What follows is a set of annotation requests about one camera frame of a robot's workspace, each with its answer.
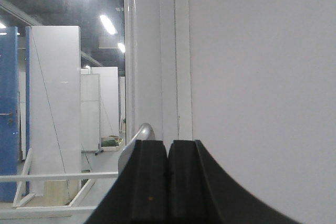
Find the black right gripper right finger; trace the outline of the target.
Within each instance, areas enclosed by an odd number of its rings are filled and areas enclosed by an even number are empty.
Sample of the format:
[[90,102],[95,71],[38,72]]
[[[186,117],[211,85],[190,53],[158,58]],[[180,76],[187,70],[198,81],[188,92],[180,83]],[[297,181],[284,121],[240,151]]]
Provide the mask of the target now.
[[169,223],[295,223],[231,178],[200,140],[169,151]]

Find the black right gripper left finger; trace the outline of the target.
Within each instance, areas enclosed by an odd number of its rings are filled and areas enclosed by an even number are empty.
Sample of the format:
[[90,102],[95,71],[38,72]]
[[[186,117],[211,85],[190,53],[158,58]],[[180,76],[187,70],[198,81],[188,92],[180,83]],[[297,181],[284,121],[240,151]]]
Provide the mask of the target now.
[[86,223],[166,223],[166,172],[163,142],[137,140],[121,175]]

